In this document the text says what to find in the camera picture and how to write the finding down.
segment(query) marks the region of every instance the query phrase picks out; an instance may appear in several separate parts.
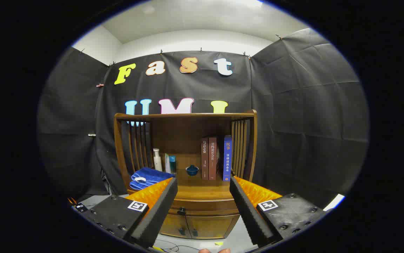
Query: blue bowl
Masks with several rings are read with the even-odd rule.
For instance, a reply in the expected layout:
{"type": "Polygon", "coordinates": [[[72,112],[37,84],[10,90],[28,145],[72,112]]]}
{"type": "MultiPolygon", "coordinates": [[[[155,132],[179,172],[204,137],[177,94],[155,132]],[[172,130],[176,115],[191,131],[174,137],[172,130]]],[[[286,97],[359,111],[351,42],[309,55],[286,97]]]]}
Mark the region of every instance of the blue bowl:
{"type": "Polygon", "coordinates": [[[188,175],[190,176],[195,176],[197,174],[197,171],[199,171],[199,168],[197,168],[196,166],[189,166],[186,167],[186,173],[188,173],[188,175]]]}

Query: cabinet door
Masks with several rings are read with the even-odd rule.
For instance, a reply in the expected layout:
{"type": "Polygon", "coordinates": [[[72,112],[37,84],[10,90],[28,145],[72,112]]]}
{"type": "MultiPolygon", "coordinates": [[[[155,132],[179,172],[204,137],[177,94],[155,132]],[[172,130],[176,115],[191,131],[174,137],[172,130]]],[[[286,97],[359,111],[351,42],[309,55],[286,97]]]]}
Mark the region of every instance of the cabinet door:
{"type": "Polygon", "coordinates": [[[239,214],[228,216],[186,216],[193,239],[219,239],[227,237],[235,226],[239,214]]]}
{"type": "Polygon", "coordinates": [[[182,215],[166,215],[160,233],[175,237],[190,238],[188,225],[186,224],[185,216],[182,215]]]}

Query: drawer handle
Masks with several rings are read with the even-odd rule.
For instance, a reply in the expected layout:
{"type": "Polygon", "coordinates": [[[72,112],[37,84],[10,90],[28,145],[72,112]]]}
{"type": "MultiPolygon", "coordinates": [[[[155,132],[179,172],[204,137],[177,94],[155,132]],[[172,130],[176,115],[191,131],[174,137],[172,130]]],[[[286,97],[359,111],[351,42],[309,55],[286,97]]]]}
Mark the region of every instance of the drawer handle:
{"type": "Polygon", "coordinates": [[[180,210],[177,211],[177,214],[179,214],[179,215],[186,215],[186,210],[185,210],[185,208],[180,208],[180,210]]]}

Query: wooden cabinet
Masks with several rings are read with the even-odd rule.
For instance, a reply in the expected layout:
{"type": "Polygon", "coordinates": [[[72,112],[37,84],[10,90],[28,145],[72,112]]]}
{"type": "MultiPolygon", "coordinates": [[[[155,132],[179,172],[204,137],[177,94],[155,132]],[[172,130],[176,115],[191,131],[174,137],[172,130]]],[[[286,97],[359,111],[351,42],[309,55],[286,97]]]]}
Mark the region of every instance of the wooden cabinet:
{"type": "Polygon", "coordinates": [[[168,214],[163,222],[160,233],[174,237],[191,239],[185,216],[182,215],[168,214]]]}
{"type": "Polygon", "coordinates": [[[178,191],[160,230],[162,234],[219,239],[227,237],[235,226],[239,212],[229,190],[230,182],[221,178],[222,171],[216,180],[203,180],[200,171],[196,176],[189,176],[185,170],[190,165],[201,168],[201,138],[219,135],[232,135],[232,175],[252,181],[257,146],[255,110],[244,113],[115,114],[117,160],[129,194],[136,192],[129,187],[131,173],[143,167],[153,168],[152,148],[160,149],[163,168],[165,152],[176,157],[178,191]],[[125,125],[124,134],[121,123],[125,125]],[[124,156],[124,145],[128,159],[124,156]]]}
{"type": "Polygon", "coordinates": [[[239,214],[208,217],[186,216],[186,222],[193,239],[219,239],[230,234],[238,218],[239,214]]]}
{"type": "Polygon", "coordinates": [[[183,216],[168,214],[160,233],[189,239],[221,239],[235,226],[239,214],[226,216],[183,216]]]}

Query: blue towel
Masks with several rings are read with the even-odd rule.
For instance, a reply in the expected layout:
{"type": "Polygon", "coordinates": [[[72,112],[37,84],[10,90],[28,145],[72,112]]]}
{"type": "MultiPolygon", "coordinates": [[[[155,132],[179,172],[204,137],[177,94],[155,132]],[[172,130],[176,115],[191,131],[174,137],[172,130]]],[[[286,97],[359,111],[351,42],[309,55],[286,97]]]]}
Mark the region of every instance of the blue towel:
{"type": "Polygon", "coordinates": [[[141,168],[141,170],[135,172],[131,176],[132,181],[130,181],[130,187],[132,189],[142,190],[146,187],[149,187],[153,184],[166,180],[170,177],[175,177],[175,176],[170,173],[157,171],[157,170],[153,170],[151,168],[144,167],[144,168],[141,168]],[[137,178],[137,177],[144,177],[146,179],[146,181],[143,181],[143,180],[135,181],[135,178],[137,178]]]}

